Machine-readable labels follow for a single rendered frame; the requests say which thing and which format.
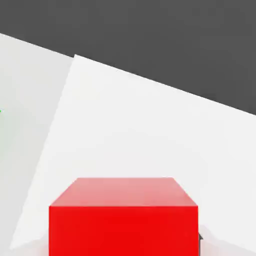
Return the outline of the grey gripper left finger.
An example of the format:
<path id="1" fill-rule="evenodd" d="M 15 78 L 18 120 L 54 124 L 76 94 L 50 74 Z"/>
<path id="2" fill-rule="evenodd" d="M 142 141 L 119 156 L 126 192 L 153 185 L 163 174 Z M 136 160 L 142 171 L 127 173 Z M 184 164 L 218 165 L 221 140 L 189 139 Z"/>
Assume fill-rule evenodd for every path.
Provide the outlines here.
<path id="1" fill-rule="evenodd" d="M 49 235 L 11 249 L 8 256 L 49 256 Z"/>

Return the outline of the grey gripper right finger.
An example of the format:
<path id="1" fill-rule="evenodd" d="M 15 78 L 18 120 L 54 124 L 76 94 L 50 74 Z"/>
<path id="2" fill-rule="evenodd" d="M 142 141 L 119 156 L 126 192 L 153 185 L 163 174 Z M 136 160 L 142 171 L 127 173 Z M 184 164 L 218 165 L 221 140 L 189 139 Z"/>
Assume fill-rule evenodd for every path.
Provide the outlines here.
<path id="1" fill-rule="evenodd" d="M 205 225 L 199 226 L 200 256 L 256 256 L 256 252 L 217 239 Z"/>

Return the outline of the small red cube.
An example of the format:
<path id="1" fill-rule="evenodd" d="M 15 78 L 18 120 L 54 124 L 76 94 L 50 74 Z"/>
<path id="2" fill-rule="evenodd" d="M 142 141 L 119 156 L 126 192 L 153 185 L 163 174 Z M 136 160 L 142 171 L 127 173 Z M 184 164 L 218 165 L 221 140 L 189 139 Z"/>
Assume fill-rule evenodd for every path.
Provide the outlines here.
<path id="1" fill-rule="evenodd" d="M 198 205 L 171 177 L 78 178 L 50 206 L 49 256 L 199 256 Z"/>

